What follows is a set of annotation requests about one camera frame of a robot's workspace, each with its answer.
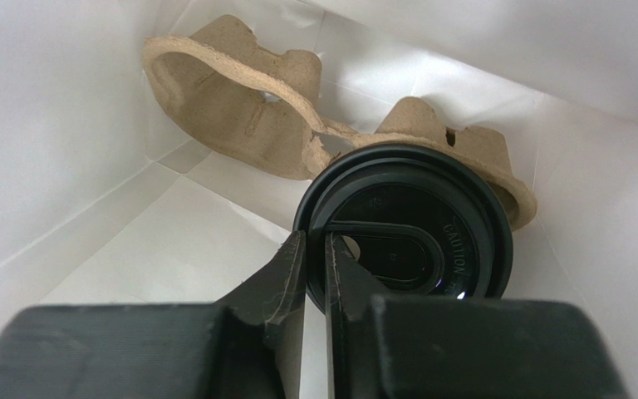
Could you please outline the white paper bag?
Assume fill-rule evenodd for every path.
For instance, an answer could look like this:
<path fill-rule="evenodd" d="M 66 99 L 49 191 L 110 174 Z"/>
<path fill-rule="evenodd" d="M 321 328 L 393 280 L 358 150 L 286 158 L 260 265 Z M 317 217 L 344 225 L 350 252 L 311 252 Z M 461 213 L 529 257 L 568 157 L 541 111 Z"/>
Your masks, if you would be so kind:
<path fill-rule="evenodd" d="M 506 138 L 537 218 L 509 298 L 569 302 L 638 398 L 638 1 L 0 1 L 0 330 L 39 303 L 203 302 L 262 266 L 307 183 L 213 153 L 160 109 L 147 37 L 243 20 L 321 59 L 319 113 L 401 98 Z"/>

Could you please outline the pulp cup carrier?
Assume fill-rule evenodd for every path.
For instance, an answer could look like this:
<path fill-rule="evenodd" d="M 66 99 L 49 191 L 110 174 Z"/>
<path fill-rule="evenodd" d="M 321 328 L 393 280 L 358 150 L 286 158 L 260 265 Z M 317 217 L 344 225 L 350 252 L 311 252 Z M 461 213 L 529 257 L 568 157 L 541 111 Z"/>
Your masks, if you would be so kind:
<path fill-rule="evenodd" d="M 400 99 L 372 134 L 320 116 L 319 57 L 306 50 L 273 53 L 235 16 L 218 17 L 188 37 L 148 38 L 141 62 L 159 106 L 182 131 L 271 175 L 315 179 L 337 159 L 322 144 L 324 135 L 352 151 L 383 143 L 419 145 L 454 157 L 484 179 L 512 229 L 537 214 L 536 196 L 514 176 L 500 132 L 451 129 L 428 102 L 413 96 Z"/>

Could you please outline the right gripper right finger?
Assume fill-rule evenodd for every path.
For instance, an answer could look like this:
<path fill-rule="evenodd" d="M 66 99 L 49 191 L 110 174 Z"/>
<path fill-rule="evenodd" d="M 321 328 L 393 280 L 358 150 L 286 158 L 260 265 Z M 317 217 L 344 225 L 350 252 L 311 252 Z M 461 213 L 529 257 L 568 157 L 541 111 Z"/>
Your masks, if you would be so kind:
<path fill-rule="evenodd" d="M 353 256 L 344 238 L 325 241 L 325 315 L 331 398 L 389 398 L 387 288 Z"/>

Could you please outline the black cup lid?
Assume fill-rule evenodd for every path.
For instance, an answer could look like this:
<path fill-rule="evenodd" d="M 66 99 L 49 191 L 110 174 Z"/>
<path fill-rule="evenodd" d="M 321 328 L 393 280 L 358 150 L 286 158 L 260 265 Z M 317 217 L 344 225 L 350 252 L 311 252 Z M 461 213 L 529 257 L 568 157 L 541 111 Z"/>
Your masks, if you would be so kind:
<path fill-rule="evenodd" d="M 463 161 L 417 145 L 342 156 L 310 184 L 293 228 L 307 235 L 307 292 L 325 306 L 325 240 L 353 240 L 358 263 L 395 293 L 501 298 L 513 235 L 496 189 Z"/>

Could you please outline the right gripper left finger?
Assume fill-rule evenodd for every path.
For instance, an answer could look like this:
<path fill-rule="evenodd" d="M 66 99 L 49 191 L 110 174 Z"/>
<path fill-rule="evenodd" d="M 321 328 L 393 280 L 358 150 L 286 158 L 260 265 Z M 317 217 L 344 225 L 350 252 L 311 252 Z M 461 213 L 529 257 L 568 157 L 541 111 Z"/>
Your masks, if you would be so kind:
<path fill-rule="evenodd" d="M 306 248 L 305 233 L 291 233 L 266 265 L 219 299 L 227 318 L 214 397 L 299 396 Z"/>

